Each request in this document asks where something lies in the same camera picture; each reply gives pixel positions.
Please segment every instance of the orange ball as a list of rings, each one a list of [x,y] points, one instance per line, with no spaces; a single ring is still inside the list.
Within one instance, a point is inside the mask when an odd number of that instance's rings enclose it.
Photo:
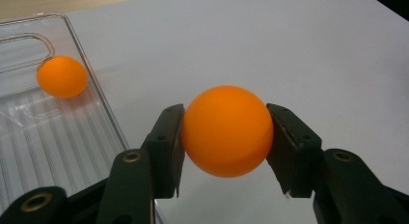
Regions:
[[[37,82],[56,98],[78,96],[87,87],[87,71],[76,60],[55,56],[42,62],[37,69]]]
[[[257,168],[273,142],[273,122],[265,104],[251,92],[219,86],[198,95],[183,117],[181,140],[192,161],[223,178]]]

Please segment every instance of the ping pong ball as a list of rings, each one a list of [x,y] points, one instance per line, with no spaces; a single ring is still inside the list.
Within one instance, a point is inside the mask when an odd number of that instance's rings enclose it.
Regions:
[[[42,62],[37,69],[37,82],[56,98],[78,96],[87,86],[87,71],[76,60],[55,56]]]
[[[273,122],[264,103],[236,86],[199,94],[183,117],[181,141],[192,161],[213,176],[233,178],[257,168],[273,142]]]

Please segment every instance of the plastic tray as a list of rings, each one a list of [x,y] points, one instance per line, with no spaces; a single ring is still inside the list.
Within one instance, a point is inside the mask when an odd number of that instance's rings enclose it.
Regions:
[[[43,60],[66,55],[88,71],[75,98],[44,93]],[[0,23],[0,213],[23,193],[58,185],[69,195],[108,177],[128,149],[68,19],[40,14]]]

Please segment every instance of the clear plastic container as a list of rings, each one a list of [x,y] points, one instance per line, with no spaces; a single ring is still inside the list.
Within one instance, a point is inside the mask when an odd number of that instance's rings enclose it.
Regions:
[[[75,98],[54,98],[37,83],[39,64],[57,55],[87,69],[87,88]],[[37,187],[58,185],[69,196],[107,178],[126,149],[68,18],[0,23],[0,213]]]

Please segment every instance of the white surface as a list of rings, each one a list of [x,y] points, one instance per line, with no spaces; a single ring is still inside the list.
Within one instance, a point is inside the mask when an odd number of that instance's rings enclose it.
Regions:
[[[323,148],[409,193],[409,22],[374,0],[137,0],[68,14],[130,146],[220,84],[286,106]],[[186,158],[171,224],[316,223],[269,166],[218,179]]]

